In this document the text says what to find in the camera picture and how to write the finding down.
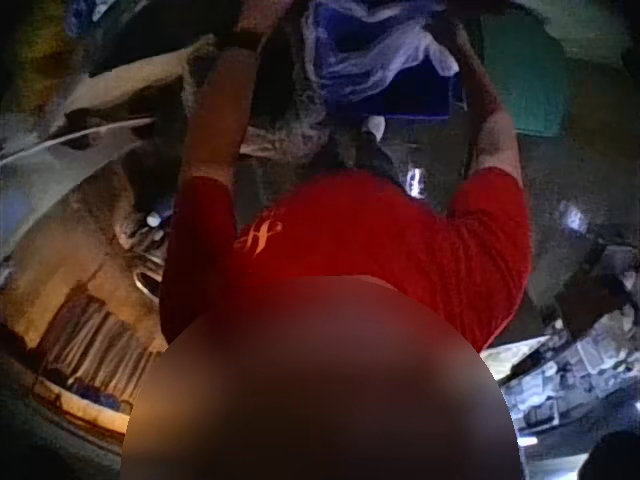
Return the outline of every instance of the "white object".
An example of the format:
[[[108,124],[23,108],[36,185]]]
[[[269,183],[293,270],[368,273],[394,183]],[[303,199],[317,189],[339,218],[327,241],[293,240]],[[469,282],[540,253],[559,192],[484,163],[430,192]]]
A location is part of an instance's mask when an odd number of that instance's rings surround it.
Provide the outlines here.
[[[375,9],[359,0],[316,2],[362,22],[395,23],[367,50],[341,52],[330,35],[318,27],[316,8],[313,5],[309,8],[303,20],[307,74],[332,102],[352,103],[375,95],[398,72],[419,65],[427,57],[441,76],[450,77],[459,71],[453,56],[424,29],[430,15],[442,10],[439,2],[395,2]]]
[[[384,117],[373,115],[365,120],[364,125],[362,126],[362,131],[373,133],[373,135],[376,137],[376,140],[378,140],[379,142],[380,140],[382,140],[386,128],[387,121],[384,119]]]
[[[407,174],[405,190],[413,198],[424,198],[424,184],[427,177],[423,168],[410,168]]]
[[[147,216],[147,225],[149,225],[151,228],[157,228],[160,226],[161,223],[162,223],[162,217],[158,213],[151,212]]]
[[[536,437],[518,437],[518,446],[520,447],[531,447],[537,444],[538,439]]]

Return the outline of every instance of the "shoe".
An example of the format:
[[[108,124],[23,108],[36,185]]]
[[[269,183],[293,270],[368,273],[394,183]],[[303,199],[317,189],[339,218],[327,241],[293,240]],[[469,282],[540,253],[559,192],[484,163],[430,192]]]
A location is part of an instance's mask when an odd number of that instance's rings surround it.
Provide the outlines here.
[[[384,117],[374,115],[367,118],[362,125],[363,132],[371,132],[376,137],[378,142],[382,140],[384,136],[384,131],[387,128],[387,122]]]

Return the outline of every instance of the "white plastic bag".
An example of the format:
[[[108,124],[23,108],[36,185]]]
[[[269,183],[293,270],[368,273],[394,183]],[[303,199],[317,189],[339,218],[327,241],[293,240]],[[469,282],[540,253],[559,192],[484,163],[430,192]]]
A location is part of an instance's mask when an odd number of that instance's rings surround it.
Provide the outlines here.
[[[367,24],[380,34],[367,49],[340,51],[319,9],[332,8]],[[452,76],[458,65],[451,54],[424,30],[430,16],[442,10],[437,2],[404,1],[369,8],[360,0],[315,0],[303,21],[307,74],[331,103],[351,103],[384,90],[398,72],[430,58],[441,76]]]

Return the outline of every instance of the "man's left arm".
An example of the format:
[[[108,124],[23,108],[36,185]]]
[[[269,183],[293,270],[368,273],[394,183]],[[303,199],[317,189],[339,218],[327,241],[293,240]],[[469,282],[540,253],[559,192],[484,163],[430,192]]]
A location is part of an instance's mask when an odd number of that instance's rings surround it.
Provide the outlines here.
[[[189,124],[181,177],[210,177],[231,188],[233,169],[249,124],[259,54],[293,0],[245,0],[235,38],[201,93]]]
[[[236,41],[218,58],[189,124],[160,295],[168,343],[205,314],[226,285],[236,233],[233,170],[249,123],[259,53],[292,2],[244,2]]]

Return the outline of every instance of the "light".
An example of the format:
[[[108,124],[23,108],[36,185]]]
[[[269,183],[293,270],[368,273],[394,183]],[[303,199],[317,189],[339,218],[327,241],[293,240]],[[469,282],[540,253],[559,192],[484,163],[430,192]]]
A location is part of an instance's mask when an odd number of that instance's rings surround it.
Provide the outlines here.
[[[518,437],[518,445],[520,447],[530,447],[537,444],[538,439],[536,437]]]
[[[422,168],[411,168],[407,175],[405,189],[413,198],[424,198],[425,171]]]

